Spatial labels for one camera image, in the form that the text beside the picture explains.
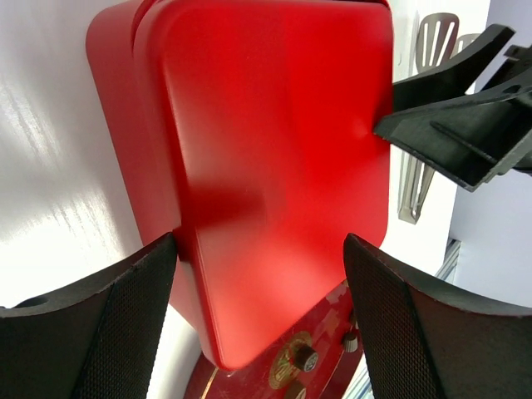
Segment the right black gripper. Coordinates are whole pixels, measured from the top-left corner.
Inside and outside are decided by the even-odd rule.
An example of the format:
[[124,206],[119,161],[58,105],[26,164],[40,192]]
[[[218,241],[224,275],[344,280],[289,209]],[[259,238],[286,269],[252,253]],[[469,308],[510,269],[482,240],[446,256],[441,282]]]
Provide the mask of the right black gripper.
[[531,170],[531,47],[511,45],[500,84],[465,95],[514,34],[492,24],[449,61],[395,84],[376,134],[469,191]]

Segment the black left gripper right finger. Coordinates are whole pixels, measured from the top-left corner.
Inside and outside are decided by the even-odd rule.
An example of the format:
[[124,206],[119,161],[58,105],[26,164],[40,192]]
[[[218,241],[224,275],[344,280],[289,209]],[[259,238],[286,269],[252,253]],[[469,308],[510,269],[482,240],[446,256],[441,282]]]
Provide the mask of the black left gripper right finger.
[[348,234],[343,262],[375,398],[529,398],[531,310]]

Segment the red square chocolate box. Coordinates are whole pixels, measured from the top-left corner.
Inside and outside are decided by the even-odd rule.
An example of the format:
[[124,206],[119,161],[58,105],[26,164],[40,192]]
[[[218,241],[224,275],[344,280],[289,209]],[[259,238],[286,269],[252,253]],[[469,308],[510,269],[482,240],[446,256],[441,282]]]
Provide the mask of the red square chocolate box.
[[150,135],[133,47],[152,1],[124,1],[99,12],[86,34],[86,54],[143,244],[179,225],[170,199],[169,162]]

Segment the red square box lid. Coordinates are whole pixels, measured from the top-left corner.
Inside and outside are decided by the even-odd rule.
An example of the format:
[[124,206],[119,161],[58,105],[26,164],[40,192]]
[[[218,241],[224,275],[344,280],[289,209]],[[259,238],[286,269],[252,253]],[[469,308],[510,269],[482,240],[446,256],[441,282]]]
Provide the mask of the red square box lid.
[[387,231],[392,13],[384,1],[162,1],[134,59],[168,140],[205,354],[250,364]]

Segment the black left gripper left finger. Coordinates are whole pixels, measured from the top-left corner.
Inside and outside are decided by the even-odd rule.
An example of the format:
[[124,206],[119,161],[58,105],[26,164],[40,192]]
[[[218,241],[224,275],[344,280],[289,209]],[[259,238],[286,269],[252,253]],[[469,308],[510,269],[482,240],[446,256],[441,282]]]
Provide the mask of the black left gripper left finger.
[[3,398],[144,398],[178,249],[165,234],[126,259],[1,310]]

